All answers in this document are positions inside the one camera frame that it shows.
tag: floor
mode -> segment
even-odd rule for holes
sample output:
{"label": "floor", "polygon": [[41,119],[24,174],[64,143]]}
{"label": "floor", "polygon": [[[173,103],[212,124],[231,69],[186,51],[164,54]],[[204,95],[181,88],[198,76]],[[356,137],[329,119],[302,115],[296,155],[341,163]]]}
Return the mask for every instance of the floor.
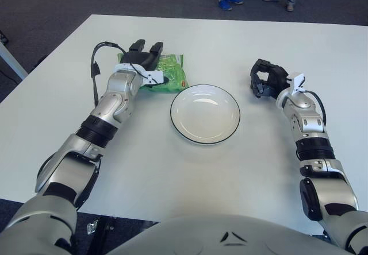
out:
{"label": "floor", "polygon": [[[30,72],[41,57],[51,53],[91,14],[368,25],[367,2],[298,0],[295,11],[288,13],[285,0],[244,0],[244,5],[230,12],[220,10],[217,0],[0,0],[0,30],[9,39],[7,49]],[[20,81],[1,59],[0,71]],[[0,102],[15,87],[13,81],[0,74]],[[20,205],[0,200],[0,231]],[[98,216],[78,216],[78,254],[86,254],[91,241],[86,225]],[[145,225],[144,221],[128,219],[119,219],[118,223],[105,251],[133,237]]]}

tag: green bag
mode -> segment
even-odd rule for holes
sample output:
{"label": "green bag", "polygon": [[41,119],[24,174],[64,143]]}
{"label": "green bag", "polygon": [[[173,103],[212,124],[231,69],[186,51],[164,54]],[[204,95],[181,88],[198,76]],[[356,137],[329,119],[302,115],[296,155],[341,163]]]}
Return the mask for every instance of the green bag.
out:
{"label": "green bag", "polygon": [[[118,54],[119,63],[123,57],[122,53]],[[142,89],[160,92],[180,92],[188,87],[188,82],[183,70],[183,55],[161,55],[156,70],[163,72],[163,76],[168,78],[166,84],[158,86],[142,86]]]}

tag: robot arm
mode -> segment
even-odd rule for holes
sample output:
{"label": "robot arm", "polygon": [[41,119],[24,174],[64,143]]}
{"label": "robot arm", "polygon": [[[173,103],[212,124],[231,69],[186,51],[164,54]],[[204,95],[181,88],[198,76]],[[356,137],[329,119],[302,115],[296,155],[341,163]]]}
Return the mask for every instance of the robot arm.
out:
{"label": "robot arm", "polygon": [[[259,70],[270,73],[269,82],[259,80]],[[368,248],[368,213],[358,211],[357,198],[329,142],[325,116],[321,118],[313,100],[305,95],[304,75],[288,76],[284,71],[258,60],[251,72],[251,88],[258,98],[277,97],[276,105],[290,121],[300,173],[305,177],[300,181],[303,211],[322,225],[333,243],[353,254],[363,254],[360,252]],[[280,92],[286,82],[290,86]]]}
{"label": "robot arm", "polygon": [[[153,60],[162,50],[162,43],[158,44],[159,53]],[[2,254],[73,252],[76,211],[91,193],[105,147],[131,116],[139,88],[163,82],[162,71],[146,71],[131,63],[115,66],[96,108],[41,167],[36,196],[23,204],[1,234]]]}

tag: black cable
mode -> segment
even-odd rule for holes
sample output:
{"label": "black cable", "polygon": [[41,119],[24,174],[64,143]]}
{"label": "black cable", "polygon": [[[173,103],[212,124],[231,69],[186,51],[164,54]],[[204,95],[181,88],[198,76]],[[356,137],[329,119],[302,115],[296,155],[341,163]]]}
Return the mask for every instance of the black cable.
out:
{"label": "black cable", "polygon": [[6,75],[4,72],[2,72],[1,70],[0,70],[0,73],[1,73],[2,75],[4,75],[5,77],[7,77],[9,80],[12,80],[12,81],[14,82],[14,84],[18,85],[17,81],[15,81],[13,78],[11,78],[11,77],[7,76],[7,75]]}
{"label": "black cable", "polygon": [[158,82],[154,79],[154,78],[148,78],[148,77],[146,77],[146,76],[144,76],[142,73],[140,73],[135,67],[134,67],[134,65],[132,65],[132,64],[130,64],[131,65],[131,67],[140,75],[140,76],[142,76],[143,78],[145,78],[145,79],[148,79],[148,80],[152,80],[152,81],[154,81],[156,84],[158,84]]}
{"label": "black cable", "polygon": [[326,111],[324,110],[324,106],[323,106],[322,100],[321,100],[321,99],[318,97],[318,95],[317,95],[315,92],[313,92],[313,91],[306,90],[305,92],[312,94],[312,95],[316,98],[316,100],[317,100],[318,104],[319,104],[319,105],[320,105],[320,107],[321,107],[322,116],[323,116],[323,117],[322,117],[322,119],[323,119],[323,124],[326,126],[326,123],[327,123],[327,120],[326,120]]}
{"label": "black cable", "polygon": [[98,68],[98,65],[97,65],[97,62],[94,61],[94,56],[95,56],[97,50],[99,50],[101,47],[114,47],[114,48],[117,48],[117,49],[121,50],[123,55],[126,54],[126,51],[124,49],[122,49],[118,44],[115,44],[115,43],[109,42],[109,41],[99,42],[95,46],[95,48],[93,49],[92,57],[91,57],[91,77],[92,77],[92,81],[93,81],[93,98],[94,98],[95,107],[98,105],[98,91],[97,91],[95,76],[100,74],[100,72],[99,72],[99,70],[95,70],[95,68]]}

